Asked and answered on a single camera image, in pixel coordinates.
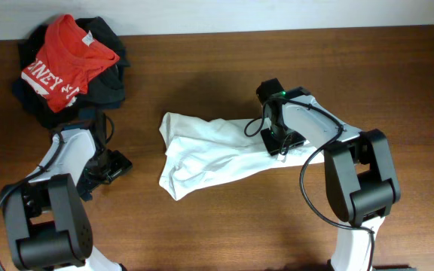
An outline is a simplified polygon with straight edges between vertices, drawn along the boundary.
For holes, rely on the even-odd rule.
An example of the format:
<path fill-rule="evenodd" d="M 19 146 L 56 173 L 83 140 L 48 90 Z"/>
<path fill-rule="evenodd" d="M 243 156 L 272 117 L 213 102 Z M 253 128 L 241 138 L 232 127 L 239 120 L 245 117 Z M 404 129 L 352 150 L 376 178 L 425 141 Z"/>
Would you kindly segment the white robot print t-shirt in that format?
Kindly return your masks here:
<path fill-rule="evenodd" d="M 244 135 L 248 123 L 248 119 L 205 121 L 167 112 L 159 127 L 166 147 L 159 185 L 178 201 L 195 190 L 268 169 L 302 166 L 316 150 L 306 141 L 284 157 L 272 156 L 261 137 Z"/>

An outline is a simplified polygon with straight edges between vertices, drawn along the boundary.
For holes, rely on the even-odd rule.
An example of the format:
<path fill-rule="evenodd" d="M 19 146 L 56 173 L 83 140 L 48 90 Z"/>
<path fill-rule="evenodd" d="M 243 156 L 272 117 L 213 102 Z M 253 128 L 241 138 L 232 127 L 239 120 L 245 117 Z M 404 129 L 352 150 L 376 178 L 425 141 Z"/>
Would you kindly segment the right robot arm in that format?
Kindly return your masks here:
<path fill-rule="evenodd" d="M 324 109 L 305 88 L 284 90 L 278 79 L 261 82 L 256 96 L 262 106 L 256 130 L 274 155 L 287 155 L 304 142 L 315 151 L 306 159 L 298 177 L 301 191 L 310 162 L 324 157 L 325 192 L 337 217 L 327 218 L 310 201 L 304 201 L 327 224 L 338 228 L 331 270 L 372 270 L 376 235 L 401 189 L 387 137 L 379 129 L 362 131 Z"/>

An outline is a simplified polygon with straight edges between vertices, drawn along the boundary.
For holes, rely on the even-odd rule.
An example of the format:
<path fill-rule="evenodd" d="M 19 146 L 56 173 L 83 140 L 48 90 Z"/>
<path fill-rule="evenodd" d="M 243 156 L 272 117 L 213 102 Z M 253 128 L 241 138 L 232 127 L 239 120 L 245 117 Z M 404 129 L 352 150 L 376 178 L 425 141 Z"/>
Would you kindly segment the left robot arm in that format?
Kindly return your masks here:
<path fill-rule="evenodd" d="M 8 246 L 19 270 L 123 270 L 93 244 L 84 209 L 92 192 L 128 173 L 133 164 L 107 144 L 115 125 L 103 111 L 80 110 L 50 136 L 37 168 L 0 195 Z"/>

